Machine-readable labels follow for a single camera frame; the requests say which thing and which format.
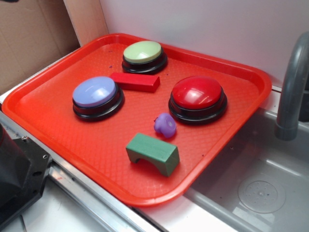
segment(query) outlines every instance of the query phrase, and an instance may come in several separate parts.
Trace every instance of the cardboard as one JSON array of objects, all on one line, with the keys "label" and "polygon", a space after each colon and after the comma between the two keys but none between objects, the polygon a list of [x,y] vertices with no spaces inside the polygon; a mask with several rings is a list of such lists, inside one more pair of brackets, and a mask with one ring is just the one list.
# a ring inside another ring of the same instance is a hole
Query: cardboard
[{"label": "cardboard", "polygon": [[0,1],[0,94],[78,47],[63,0]]}]

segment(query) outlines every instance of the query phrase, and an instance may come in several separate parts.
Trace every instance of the gray sink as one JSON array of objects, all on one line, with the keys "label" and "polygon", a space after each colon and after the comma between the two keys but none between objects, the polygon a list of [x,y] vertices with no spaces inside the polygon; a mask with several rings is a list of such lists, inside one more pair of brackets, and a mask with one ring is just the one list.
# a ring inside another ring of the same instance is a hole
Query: gray sink
[{"label": "gray sink", "polygon": [[185,196],[238,231],[309,231],[309,126],[285,142],[275,120],[259,109]]}]

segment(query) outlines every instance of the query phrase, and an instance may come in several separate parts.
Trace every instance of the red button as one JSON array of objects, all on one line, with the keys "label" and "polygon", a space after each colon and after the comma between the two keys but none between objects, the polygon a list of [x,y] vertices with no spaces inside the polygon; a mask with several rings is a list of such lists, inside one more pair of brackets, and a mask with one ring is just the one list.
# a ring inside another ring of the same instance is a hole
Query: red button
[{"label": "red button", "polygon": [[177,105],[199,110],[214,105],[221,96],[221,85],[207,76],[190,76],[179,81],[172,90]]}]

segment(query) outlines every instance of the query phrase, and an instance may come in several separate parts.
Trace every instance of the faucet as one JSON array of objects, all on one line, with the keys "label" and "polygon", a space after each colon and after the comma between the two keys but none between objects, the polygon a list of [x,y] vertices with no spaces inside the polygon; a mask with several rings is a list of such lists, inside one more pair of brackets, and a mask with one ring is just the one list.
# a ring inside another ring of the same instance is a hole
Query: faucet
[{"label": "faucet", "polygon": [[290,141],[297,135],[298,121],[309,121],[309,31],[297,40],[285,73],[275,135]]}]

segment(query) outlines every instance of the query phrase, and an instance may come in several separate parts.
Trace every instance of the plastic tray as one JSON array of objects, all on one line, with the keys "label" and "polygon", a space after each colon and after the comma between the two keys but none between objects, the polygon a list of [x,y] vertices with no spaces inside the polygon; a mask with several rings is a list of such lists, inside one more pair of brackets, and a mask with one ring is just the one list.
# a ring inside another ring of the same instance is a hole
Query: plastic tray
[{"label": "plastic tray", "polygon": [[[267,74],[253,67],[161,44],[169,62],[159,72],[154,93],[124,90],[125,104],[111,118],[79,120],[72,110],[72,93],[84,80],[122,72],[124,49],[144,39],[111,34],[76,50],[13,91],[3,112],[40,141],[132,206],[152,206],[183,194],[224,145],[256,111],[271,91]],[[203,126],[177,123],[176,136],[165,139],[154,131],[154,120],[168,112],[171,90],[181,79],[208,75],[219,81],[227,111]],[[165,177],[150,163],[131,163],[126,145],[136,133],[178,147],[180,163]]]}]

